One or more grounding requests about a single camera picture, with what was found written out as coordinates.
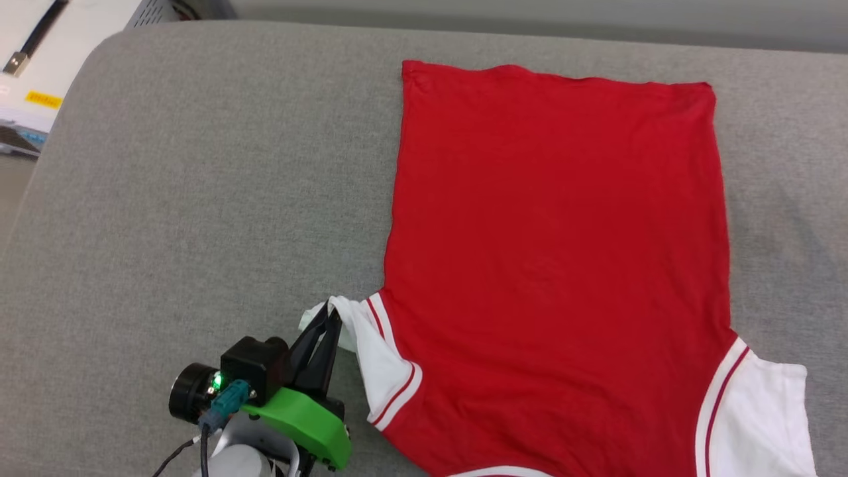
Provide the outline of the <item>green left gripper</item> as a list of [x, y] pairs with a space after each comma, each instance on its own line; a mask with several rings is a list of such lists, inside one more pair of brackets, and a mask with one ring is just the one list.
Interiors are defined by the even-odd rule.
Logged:
[[[318, 398], [327, 396], [342, 329], [337, 311], [327, 311], [323, 304], [291, 347], [288, 386], [305, 388]], [[312, 471], [315, 465], [330, 471], [347, 467], [352, 454], [348, 426], [316, 399], [281, 388], [266, 404], [246, 404], [242, 411], [261, 426], [260, 449], [289, 464], [290, 471]]]

